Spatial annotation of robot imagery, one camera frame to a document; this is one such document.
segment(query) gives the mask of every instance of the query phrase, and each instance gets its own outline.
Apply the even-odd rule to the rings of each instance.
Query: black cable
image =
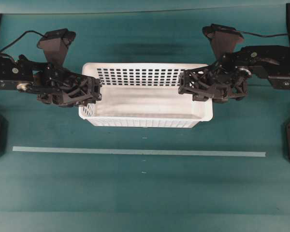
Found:
[[[238,33],[243,33],[243,34],[248,34],[248,35],[253,35],[253,36],[258,36],[258,37],[263,37],[263,38],[271,38],[271,37],[276,37],[276,36],[286,36],[290,35],[288,33],[283,33],[283,34],[275,34],[275,35],[260,35],[252,32],[247,32],[247,31],[242,31],[242,30],[230,30],[230,29],[225,29],[221,28],[222,30],[228,30],[228,31],[233,31],[233,32],[238,32]]]
[[[46,36],[44,36],[44,35],[42,35],[41,33],[39,33],[39,32],[37,32],[37,31],[35,31],[35,30],[27,30],[27,31],[25,31],[24,33],[22,33],[17,39],[15,39],[13,42],[11,42],[10,44],[8,44],[8,45],[6,45],[4,48],[2,48],[1,50],[0,50],[0,54],[3,54],[2,52],[4,51],[4,50],[6,50],[6,49],[8,49],[9,47],[11,47],[11,46],[13,46],[15,43],[17,43],[21,38],[23,38],[27,33],[35,33],[35,34],[38,34],[38,35],[40,35],[40,36],[42,36],[42,37],[46,37]]]

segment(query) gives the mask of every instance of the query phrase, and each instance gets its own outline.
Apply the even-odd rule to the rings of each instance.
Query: white plastic basket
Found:
[[[205,64],[87,63],[83,74],[102,81],[102,100],[79,107],[94,126],[192,128],[213,117],[212,100],[178,94],[184,69]]]

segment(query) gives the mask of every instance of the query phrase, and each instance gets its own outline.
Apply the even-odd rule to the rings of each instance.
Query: teal table surface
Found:
[[[0,48],[23,31],[77,33],[64,66],[86,62],[211,63],[202,27],[285,33],[285,5],[113,14],[6,14]],[[6,52],[45,61],[28,34]],[[245,35],[247,45],[289,45]],[[214,105],[192,129],[94,127],[77,108],[0,91],[0,232],[290,232],[285,125],[290,91],[249,80],[242,101]],[[13,152],[13,146],[257,151],[266,157],[186,157]]]

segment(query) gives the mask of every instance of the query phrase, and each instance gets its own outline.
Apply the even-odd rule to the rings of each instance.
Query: white tape line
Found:
[[[167,156],[236,156],[265,157],[265,152],[250,151],[181,151],[181,150],[134,150],[134,149],[87,149],[59,147],[14,146],[13,151],[79,153],[79,154],[115,154],[115,155],[167,155]]]

